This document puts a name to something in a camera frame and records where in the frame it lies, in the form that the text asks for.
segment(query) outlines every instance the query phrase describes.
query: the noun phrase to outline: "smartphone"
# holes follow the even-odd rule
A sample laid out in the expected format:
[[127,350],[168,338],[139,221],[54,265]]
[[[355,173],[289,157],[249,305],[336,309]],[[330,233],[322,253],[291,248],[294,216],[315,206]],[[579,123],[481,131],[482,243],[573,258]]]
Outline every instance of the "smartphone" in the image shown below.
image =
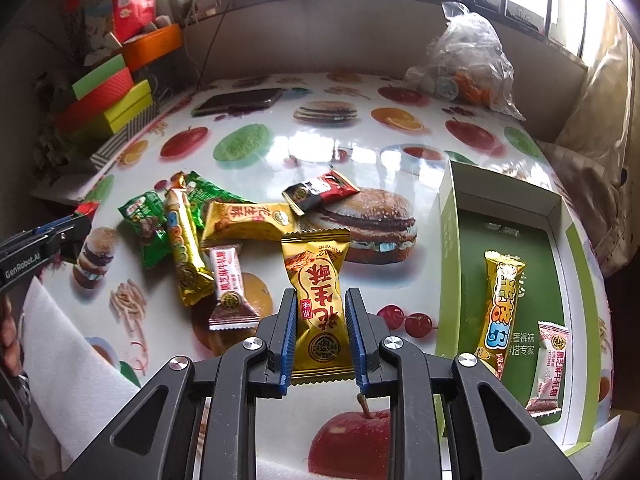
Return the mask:
[[245,90],[231,94],[214,95],[191,111],[193,117],[246,110],[262,110],[273,106],[282,95],[282,88]]

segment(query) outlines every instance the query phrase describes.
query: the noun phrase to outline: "white candy wrapper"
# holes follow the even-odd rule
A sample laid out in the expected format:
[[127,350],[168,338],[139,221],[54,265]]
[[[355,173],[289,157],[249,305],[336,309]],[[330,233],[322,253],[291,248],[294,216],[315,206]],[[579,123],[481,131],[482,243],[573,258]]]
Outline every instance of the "white candy wrapper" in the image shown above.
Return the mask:
[[216,280],[216,306],[209,317],[210,330],[253,328],[260,315],[244,296],[244,283],[238,257],[239,246],[227,245],[207,250]]
[[569,330],[555,323],[539,321],[540,349],[531,396],[526,410],[533,417],[551,415],[561,410],[558,406],[564,354],[569,343]]

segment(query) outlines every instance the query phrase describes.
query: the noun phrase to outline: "green box lid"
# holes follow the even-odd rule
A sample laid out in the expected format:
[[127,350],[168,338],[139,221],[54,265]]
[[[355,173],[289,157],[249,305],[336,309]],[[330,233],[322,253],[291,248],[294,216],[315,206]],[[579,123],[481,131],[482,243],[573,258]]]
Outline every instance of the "green box lid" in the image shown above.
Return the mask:
[[110,60],[102,63],[98,68],[91,70],[91,72],[86,76],[79,79],[72,85],[74,94],[76,94],[76,99],[82,99],[91,90],[94,90],[96,87],[107,81],[111,76],[116,75],[124,67],[124,58],[122,57],[122,54],[118,54]]

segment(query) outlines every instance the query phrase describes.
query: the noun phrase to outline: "person's hand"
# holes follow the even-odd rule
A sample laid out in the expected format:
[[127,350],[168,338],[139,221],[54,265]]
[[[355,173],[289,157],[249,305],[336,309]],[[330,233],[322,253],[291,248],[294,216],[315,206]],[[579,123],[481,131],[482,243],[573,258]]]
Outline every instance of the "person's hand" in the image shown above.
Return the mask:
[[7,371],[15,377],[22,371],[22,363],[20,343],[8,297],[2,298],[0,308],[0,358],[4,361]]

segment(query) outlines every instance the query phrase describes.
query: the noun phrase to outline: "blue gripper pad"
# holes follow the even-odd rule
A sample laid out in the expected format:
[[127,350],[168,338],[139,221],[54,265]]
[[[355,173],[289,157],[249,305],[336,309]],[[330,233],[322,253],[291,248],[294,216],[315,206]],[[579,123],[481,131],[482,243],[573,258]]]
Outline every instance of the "blue gripper pad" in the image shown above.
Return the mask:
[[298,297],[294,293],[287,319],[287,330],[284,336],[282,349],[282,365],[280,367],[280,393],[287,395],[287,389],[291,386],[291,373],[293,371],[293,357],[296,352],[296,328],[298,325]]
[[349,346],[351,348],[351,360],[353,361],[353,373],[356,384],[361,393],[366,396],[369,389],[369,377],[367,376],[367,356],[364,343],[360,334],[358,317],[353,306],[353,299],[349,291],[344,295],[344,317],[349,333]]

